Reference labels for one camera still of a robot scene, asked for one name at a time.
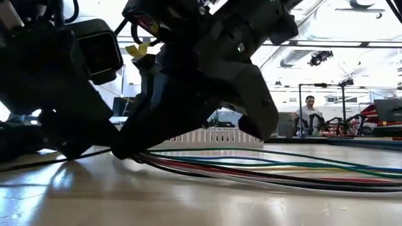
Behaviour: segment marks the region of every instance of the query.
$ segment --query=white cable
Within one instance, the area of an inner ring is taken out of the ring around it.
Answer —
[[[227,176],[224,174],[220,173],[211,173],[211,172],[206,172],[204,170],[199,170],[199,169],[189,169],[189,168],[183,168],[179,166],[168,166],[169,168],[173,168],[175,170],[180,170],[180,171],[186,171],[189,173],[196,173],[204,176],[209,176],[213,178],[219,178],[219,179],[224,179],[224,180],[230,180],[230,181],[235,181],[239,183],[245,183],[249,185],[256,185],[256,186],[262,186],[264,188],[270,188],[270,189],[275,189],[277,191],[284,191],[284,192],[298,192],[298,193],[309,193],[313,195],[330,195],[330,196],[353,196],[353,197],[363,197],[363,198],[402,198],[402,192],[401,191],[396,191],[396,192],[353,192],[353,191],[327,191],[327,190],[315,190],[315,189],[309,189],[309,188],[295,188],[292,186],[286,186],[286,185],[276,185],[273,183],[268,183],[268,182],[263,182],[263,181],[255,181],[255,180],[249,180],[245,178],[239,178],[239,177],[233,177],[233,176]]]

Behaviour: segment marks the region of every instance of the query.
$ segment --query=green cable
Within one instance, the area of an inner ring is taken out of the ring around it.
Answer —
[[[327,164],[327,163],[289,162],[289,163],[247,164],[247,163],[225,163],[225,162],[216,162],[216,161],[202,161],[202,160],[196,160],[196,159],[188,159],[186,157],[182,158],[182,157],[176,157],[176,156],[164,156],[164,155],[160,155],[160,154],[151,154],[151,155],[158,157],[158,158],[186,161],[189,163],[214,164],[214,165],[221,165],[221,166],[237,166],[237,167],[301,166],[301,167],[309,167],[309,168],[316,168],[316,167],[337,168],[337,169],[342,169],[342,170],[347,170],[347,171],[363,173],[366,175],[379,176],[379,177],[383,177],[383,178],[393,178],[393,179],[401,179],[402,178],[402,175],[393,175],[393,174],[388,174],[388,173],[376,173],[376,172],[372,172],[372,171],[368,171],[368,170],[364,170],[364,169],[355,169],[355,168],[350,168],[350,167],[346,167],[346,166],[338,166],[335,164]]]
[[[364,165],[364,164],[357,164],[357,163],[350,163],[350,162],[346,162],[346,161],[338,161],[338,160],[332,160],[332,159],[327,159],[327,158],[314,157],[314,156],[309,156],[306,154],[284,153],[281,151],[266,151],[266,150],[260,150],[260,149],[256,149],[256,148],[183,148],[183,149],[181,149],[181,148],[180,149],[164,148],[164,149],[150,149],[149,151],[151,153],[162,153],[162,152],[227,151],[227,150],[229,150],[229,151],[251,151],[251,152],[266,153],[266,154],[280,154],[280,155],[295,156],[295,157],[327,161],[329,163],[345,164],[345,165],[349,165],[349,166],[368,167],[368,165]]]

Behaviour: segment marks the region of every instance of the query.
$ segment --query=red cable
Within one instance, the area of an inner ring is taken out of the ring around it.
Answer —
[[[152,161],[154,162],[159,162],[159,164],[162,165],[167,165],[167,166],[177,166],[181,168],[190,168],[193,170],[204,170],[207,172],[213,172],[213,173],[223,173],[227,175],[234,175],[234,176],[247,176],[250,177],[250,175],[246,173],[236,173],[236,172],[231,172],[230,170],[225,170],[225,169],[215,169],[215,168],[209,168],[206,166],[194,166],[192,164],[188,163],[177,163],[177,162],[171,162],[168,160],[164,159],[155,159],[152,158]],[[364,178],[316,178],[320,180],[329,180],[329,181],[350,181],[350,182],[361,182],[361,183],[392,183],[393,181],[389,180],[379,180],[379,179],[364,179]]]

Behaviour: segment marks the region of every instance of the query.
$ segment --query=glossy floor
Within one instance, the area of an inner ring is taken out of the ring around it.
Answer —
[[[264,148],[402,168],[399,152],[326,145]],[[305,161],[274,154],[253,156]],[[55,153],[29,156],[15,164],[44,158],[62,157]],[[110,154],[3,173],[0,181],[0,225],[380,226],[400,225],[402,221],[402,200],[273,193],[228,181],[173,175],[132,161],[122,162]]]

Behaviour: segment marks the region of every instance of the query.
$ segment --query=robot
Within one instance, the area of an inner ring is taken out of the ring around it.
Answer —
[[[116,33],[130,22],[136,42],[140,26],[164,45],[156,55],[134,57],[142,90],[118,131],[91,84],[114,80],[122,67],[115,32],[101,19],[71,23],[78,13],[63,18],[62,0],[0,0],[0,101],[17,115],[41,109],[39,128],[4,132],[1,139],[34,134],[19,142],[51,146],[68,159],[93,145],[133,158],[207,127],[220,107],[242,114],[240,130],[268,139],[278,111],[250,56],[267,39],[280,45],[298,34],[288,11],[301,1],[228,0],[210,14],[216,1],[129,0]]]

